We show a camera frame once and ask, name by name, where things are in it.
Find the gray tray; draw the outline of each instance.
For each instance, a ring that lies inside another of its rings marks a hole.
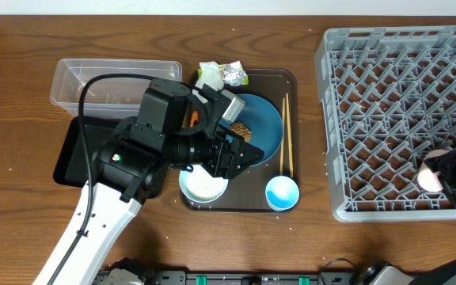
[[[456,147],[456,27],[334,28],[315,55],[333,216],[456,219],[415,174]]]

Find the crumpled foil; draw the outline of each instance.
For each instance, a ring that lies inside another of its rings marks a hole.
[[[244,80],[247,77],[247,73],[244,71],[242,63],[240,61],[230,64],[224,64],[219,67],[222,80],[225,83],[230,84],[231,86],[239,86],[244,84]]]

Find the wooden table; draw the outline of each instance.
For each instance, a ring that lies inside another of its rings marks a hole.
[[[317,271],[328,260],[384,258],[407,271],[456,258],[455,222],[345,224],[331,214],[325,127],[313,56],[326,29],[456,25],[454,17],[0,17],[0,283],[28,284],[78,202],[52,180],[71,116],[49,94],[64,58],[164,59],[279,67],[298,81],[302,199],[285,215],[195,212],[178,172],[148,201],[105,263],[137,257],[192,271]]]

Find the black tray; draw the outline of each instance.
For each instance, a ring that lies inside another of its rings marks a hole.
[[[248,93],[263,97],[270,101],[281,115],[283,111],[283,98],[286,98],[286,93],[289,95],[293,150],[293,180],[300,185],[298,98],[295,76],[289,71],[277,69],[248,69],[245,70],[245,72],[249,76],[249,85],[236,87],[225,85],[225,89],[236,94]],[[284,128],[284,144],[281,147],[284,147],[283,175],[289,176],[290,160],[288,157],[286,124]],[[195,203],[181,193],[181,200],[186,207],[196,211],[275,212],[267,204],[265,186],[273,177],[279,176],[279,167],[280,150],[264,164],[250,167],[246,172],[231,180],[228,184],[228,188],[218,199],[210,203]]]
[[[86,116],[84,123],[87,144],[92,153],[110,137],[119,120],[104,120]],[[61,154],[55,165],[54,181],[57,184],[84,187],[87,181],[86,161],[78,134],[78,117],[75,117],[71,120]]]

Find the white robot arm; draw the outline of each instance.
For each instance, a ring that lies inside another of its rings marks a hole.
[[[86,215],[88,191],[89,187],[85,184],[66,231],[33,284],[47,284],[70,248]],[[87,226],[87,237],[80,239],[54,285],[91,284],[108,251],[141,206],[135,199],[127,203],[120,200],[119,191],[102,183],[94,185],[93,211]]]

